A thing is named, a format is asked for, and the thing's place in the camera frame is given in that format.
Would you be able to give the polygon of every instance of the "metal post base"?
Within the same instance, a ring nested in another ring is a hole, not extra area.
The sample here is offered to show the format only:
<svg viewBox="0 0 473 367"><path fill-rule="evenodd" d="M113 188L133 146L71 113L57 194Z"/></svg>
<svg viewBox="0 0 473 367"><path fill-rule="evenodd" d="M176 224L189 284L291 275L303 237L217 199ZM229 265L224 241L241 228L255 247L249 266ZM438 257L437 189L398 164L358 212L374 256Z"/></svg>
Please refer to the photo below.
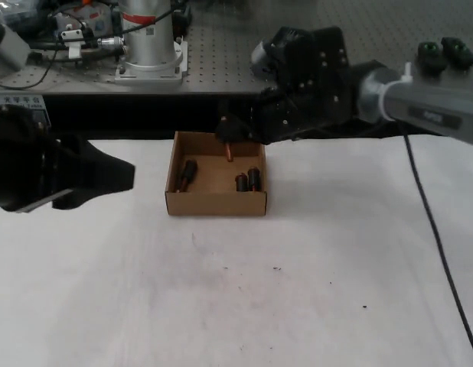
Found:
<svg viewBox="0 0 473 367"><path fill-rule="evenodd" d="M130 67L126 63L119 63L116 70L115 83L123 86L136 86L142 84L163 84L174 85L181 84L182 78L188 72L188 43L182 41L181 44L175 43L175 50L182 52L182 61L175 67L160 68L156 70L140 70L138 67Z"/></svg>

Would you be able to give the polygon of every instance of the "white cable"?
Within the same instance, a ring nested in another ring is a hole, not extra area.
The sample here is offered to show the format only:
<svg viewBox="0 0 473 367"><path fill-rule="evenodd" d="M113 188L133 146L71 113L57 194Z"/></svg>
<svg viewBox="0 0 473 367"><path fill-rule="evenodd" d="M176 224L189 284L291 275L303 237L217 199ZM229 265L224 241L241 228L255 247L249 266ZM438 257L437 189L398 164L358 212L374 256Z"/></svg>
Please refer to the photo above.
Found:
<svg viewBox="0 0 473 367"><path fill-rule="evenodd" d="M384 108L384 96L387 94L388 89L391 86L394 86L396 84L402 84L402 83L411 83L413 81L412 77L412 63L405 63L405 71L403 72L402 77L400 80L395 80L393 82L389 82L388 84L383 84L380 88L380 98L378 100L378 109L380 110L381 116L387 120L387 121L395 121L395 119L392 119L391 117L388 116L385 108Z"/></svg>

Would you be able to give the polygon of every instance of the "metal bracket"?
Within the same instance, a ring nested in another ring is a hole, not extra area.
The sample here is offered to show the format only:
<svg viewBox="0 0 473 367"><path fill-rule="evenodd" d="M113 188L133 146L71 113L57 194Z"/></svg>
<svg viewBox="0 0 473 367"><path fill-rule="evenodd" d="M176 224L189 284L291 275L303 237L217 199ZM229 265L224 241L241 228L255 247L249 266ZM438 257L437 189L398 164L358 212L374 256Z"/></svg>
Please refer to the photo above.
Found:
<svg viewBox="0 0 473 367"><path fill-rule="evenodd" d="M68 58L80 59L82 57L82 54L81 54L82 45L85 44L85 41L74 41L74 42L67 42L67 41L83 38L82 30L76 29L72 31L63 31L61 32L61 37L63 38L65 46L68 46Z"/></svg>

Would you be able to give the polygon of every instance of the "white table surface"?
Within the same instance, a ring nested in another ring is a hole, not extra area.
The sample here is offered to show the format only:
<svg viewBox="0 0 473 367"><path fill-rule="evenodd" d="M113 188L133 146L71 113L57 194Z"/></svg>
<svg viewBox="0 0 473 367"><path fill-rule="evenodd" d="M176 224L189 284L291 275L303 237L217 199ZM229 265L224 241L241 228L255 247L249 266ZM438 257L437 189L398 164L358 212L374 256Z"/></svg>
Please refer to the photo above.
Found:
<svg viewBox="0 0 473 367"><path fill-rule="evenodd" d="M473 329L473 147L412 141ZM133 191L0 210L0 367L473 366L402 138L269 146L262 219L169 217L171 144L96 143Z"/></svg>

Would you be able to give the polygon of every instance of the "cardboard box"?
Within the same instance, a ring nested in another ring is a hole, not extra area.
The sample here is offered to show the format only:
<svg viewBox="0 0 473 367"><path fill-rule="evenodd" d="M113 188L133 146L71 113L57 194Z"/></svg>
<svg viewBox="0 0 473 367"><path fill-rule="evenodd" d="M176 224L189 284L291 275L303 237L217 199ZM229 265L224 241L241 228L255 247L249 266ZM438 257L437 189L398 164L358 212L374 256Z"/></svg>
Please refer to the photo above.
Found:
<svg viewBox="0 0 473 367"><path fill-rule="evenodd" d="M171 216L264 216L267 205L266 155L254 142L231 145L228 162L224 145L214 134L176 132L168 169L165 201ZM197 161L197 173L188 191L176 193L181 172L189 159ZM258 167L259 192L237 192L235 176Z"/></svg>

